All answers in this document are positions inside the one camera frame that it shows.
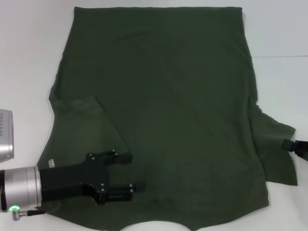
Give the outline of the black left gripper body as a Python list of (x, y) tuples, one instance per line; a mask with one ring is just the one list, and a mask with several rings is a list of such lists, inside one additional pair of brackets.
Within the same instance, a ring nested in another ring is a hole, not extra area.
[(39, 171), (42, 202), (90, 196), (102, 205), (107, 201), (109, 173), (106, 162), (88, 154), (83, 162)]

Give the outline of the dark green shirt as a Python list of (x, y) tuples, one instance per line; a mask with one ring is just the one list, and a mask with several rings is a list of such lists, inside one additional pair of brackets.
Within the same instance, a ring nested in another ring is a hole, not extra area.
[(131, 164), (108, 168), (110, 182), (145, 184), (130, 202), (42, 204), (69, 222), (198, 230), (267, 207), (267, 182), (297, 185), (282, 149), (295, 129), (257, 104), (241, 8), (76, 7), (49, 100), (54, 123), (39, 168), (130, 152)]

